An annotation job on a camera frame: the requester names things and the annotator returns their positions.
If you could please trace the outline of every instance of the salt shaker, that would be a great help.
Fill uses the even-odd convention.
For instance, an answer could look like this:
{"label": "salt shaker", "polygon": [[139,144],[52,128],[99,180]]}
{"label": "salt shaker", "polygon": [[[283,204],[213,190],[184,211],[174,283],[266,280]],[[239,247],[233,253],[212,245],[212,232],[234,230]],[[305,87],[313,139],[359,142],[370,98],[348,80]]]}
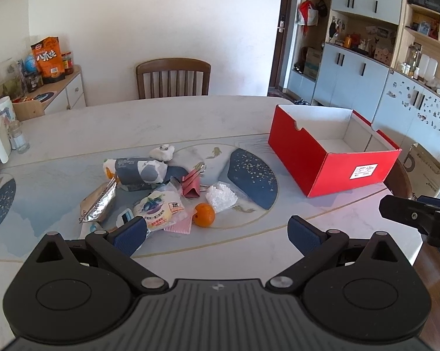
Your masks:
{"label": "salt shaker", "polygon": [[30,144],[21,130],[21,123],[18,120],[12,121],[8,125],[8,132],[10,133],[12,145],[15,145],[18,153],[23,154],[30,148]]}

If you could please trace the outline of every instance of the red box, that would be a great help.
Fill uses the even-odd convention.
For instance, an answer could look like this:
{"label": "red box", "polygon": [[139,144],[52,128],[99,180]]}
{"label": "red box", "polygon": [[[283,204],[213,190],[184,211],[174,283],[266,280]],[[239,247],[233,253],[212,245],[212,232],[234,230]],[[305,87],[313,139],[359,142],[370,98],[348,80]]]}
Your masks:
{"label": "red box", "polygon": [[280,105],[268,144],[311,198],[383,182],[400,149],[351,109]]}

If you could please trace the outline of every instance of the barcode label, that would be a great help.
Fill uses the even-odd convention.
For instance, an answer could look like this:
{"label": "barcode label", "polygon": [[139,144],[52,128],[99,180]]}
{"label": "barcode label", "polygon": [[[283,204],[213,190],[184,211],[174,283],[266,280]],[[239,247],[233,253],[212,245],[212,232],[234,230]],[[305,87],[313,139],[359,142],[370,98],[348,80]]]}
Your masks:
{"label": "barcode label", "polygon": [[376,170],[376,167],[378,164],[374,165],[365,165],[365,166],[358,166],[355,171],[353,172],[350,179],[357,179],[357,178],[363,178],[363,177],[369,177],[373,174],[373,172]]}

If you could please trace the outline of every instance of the orange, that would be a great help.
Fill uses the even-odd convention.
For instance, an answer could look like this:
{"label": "orange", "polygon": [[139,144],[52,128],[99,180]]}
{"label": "orange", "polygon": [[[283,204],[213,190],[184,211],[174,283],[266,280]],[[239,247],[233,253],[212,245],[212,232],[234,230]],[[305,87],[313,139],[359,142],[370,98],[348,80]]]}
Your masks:
{"label": "orange", "polygon": [[192,218],[199,227],[210,227],[215,220],[215,210],[208,203],[200,203],[196,206],[197,213]]}

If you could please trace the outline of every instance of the metal screw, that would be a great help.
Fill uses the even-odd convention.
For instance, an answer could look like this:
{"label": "metal screw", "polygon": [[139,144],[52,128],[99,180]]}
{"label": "metal screw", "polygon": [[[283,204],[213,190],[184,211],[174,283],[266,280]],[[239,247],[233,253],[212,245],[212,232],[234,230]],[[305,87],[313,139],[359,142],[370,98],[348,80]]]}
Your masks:
{"label": "metal screw", "polygon": [[147,289],[159,289],[165,284],[160,277],[147,277],[142,280],[142,286]]}
{"label": "metal screw", "polygon": [[293,280],[286,276],[276,276],[270,279],[270,284],[274,288],[286,289],[293,285]]}

